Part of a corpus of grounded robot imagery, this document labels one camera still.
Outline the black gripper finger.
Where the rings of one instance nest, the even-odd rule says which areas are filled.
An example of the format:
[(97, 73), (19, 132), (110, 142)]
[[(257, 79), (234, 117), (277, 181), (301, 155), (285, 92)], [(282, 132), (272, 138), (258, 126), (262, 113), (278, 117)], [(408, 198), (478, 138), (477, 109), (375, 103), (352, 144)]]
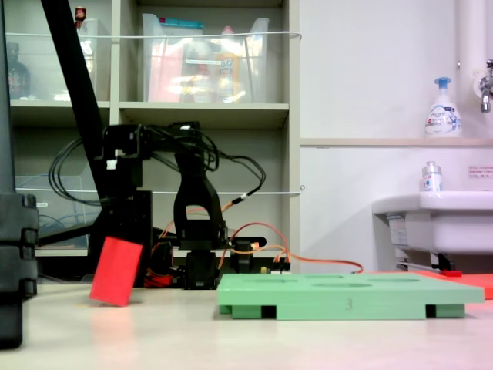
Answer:
[(153, 245), (152, 200), (152, 193), (146, 190), (136, 191), (132, 200), (134, 224), (131, 230), (131, 241), (143, 246), (137, 267), (137, 278), (144, 278), (149, 266)]
[(102, 253), (102, 246), (108, 234), (108, 227), (112, 220), (112, 208), (103, 206), (98, 217), (92, 225), (88, 244), (88, 264), (92, 274), (96, 272), (99, 258)]

